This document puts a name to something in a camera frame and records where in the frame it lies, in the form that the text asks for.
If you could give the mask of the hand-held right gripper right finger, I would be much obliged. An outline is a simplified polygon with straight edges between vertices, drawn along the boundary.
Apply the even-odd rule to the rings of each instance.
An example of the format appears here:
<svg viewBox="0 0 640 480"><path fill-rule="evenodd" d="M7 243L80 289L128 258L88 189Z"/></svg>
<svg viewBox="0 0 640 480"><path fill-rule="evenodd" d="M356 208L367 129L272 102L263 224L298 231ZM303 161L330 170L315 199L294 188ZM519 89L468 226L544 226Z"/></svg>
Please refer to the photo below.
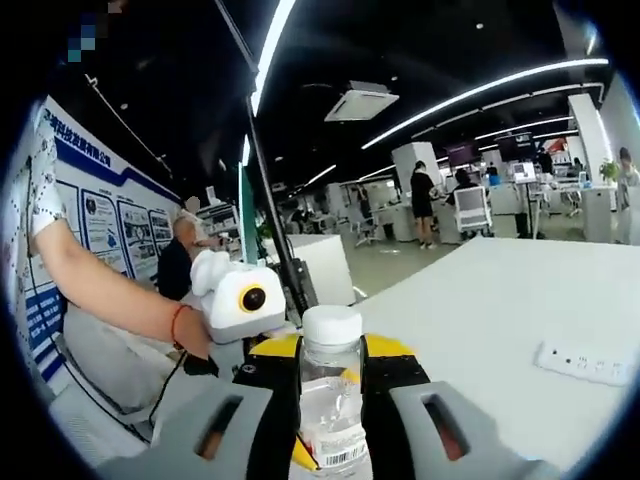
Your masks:
<svg viewBox="0 0 640 480"><path fill-rule="evenodd" d="M433 382L411 349L362 337L362 422L374 479L556 479L500 439L496 421L446 382Z"/></svg>

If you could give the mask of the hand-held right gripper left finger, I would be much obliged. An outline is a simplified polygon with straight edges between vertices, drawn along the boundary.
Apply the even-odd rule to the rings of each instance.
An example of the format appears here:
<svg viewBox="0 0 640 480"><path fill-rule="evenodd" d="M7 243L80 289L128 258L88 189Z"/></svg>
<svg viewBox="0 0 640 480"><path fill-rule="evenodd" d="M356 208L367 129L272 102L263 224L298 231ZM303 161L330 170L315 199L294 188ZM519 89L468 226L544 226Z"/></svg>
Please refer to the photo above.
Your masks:
<svg viewBox="0 0 640 480"><path fill-rule="evenodd" d="M170 410L153 445L103 464L103 479L286 479L300 424L298 341L269 355L260 343L232 381Z"/></svg>

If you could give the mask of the person's left hand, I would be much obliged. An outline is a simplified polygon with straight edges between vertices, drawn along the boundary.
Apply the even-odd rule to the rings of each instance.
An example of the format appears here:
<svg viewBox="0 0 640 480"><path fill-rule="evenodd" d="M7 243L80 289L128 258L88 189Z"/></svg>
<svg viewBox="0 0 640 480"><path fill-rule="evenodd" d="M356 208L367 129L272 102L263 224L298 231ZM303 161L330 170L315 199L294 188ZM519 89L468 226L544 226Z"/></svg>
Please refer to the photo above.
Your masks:
<svg viewBox="0 0 640 480"><path fill-rule="evenodd" d="M209 358L211 338L201 311L182 306L172 321L171 334L189 354L202 360Z"/></svg>

